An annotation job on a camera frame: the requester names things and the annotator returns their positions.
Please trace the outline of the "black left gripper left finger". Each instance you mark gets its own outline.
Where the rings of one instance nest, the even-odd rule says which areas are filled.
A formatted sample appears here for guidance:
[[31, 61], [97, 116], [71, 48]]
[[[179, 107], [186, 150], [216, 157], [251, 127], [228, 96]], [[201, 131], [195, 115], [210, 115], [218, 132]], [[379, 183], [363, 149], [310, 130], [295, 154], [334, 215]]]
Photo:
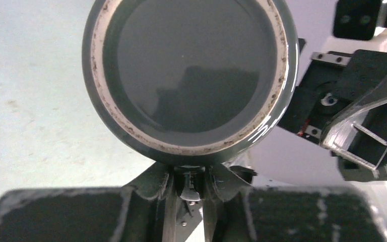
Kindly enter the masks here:
[[0, 241], [173, 241], [174, 173], [155, 163], [122, 187], [0, 197]]

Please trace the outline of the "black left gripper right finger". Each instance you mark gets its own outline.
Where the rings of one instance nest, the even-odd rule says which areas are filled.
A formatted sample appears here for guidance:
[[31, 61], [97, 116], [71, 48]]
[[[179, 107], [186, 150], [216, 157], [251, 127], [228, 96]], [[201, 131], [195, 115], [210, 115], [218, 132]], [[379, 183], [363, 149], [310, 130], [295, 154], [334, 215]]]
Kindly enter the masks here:
[[387, 225], [359, 190], [254, 187], [223, 165], [204, 174], [206, 241], [387, 241]]

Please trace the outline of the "dark grey mug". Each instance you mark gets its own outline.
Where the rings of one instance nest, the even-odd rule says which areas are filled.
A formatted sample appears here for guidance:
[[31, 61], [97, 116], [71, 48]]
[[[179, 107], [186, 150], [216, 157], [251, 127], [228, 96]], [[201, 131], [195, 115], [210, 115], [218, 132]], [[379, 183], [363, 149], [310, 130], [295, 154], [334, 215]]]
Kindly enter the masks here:
[[105, 125], [172, 166], [219, 164], [259, 143], [289, 106], [298, 61], [285, 1], [95, 1], [82, 43]]

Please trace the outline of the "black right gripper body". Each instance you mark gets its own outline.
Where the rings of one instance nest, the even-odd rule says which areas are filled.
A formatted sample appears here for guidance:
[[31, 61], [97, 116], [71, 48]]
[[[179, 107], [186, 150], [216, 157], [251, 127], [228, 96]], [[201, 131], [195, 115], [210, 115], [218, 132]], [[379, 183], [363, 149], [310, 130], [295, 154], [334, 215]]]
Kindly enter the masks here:
[[344, 180], [387, 180], [387, 52], [314, 52], [278, 125], [328, 149]]

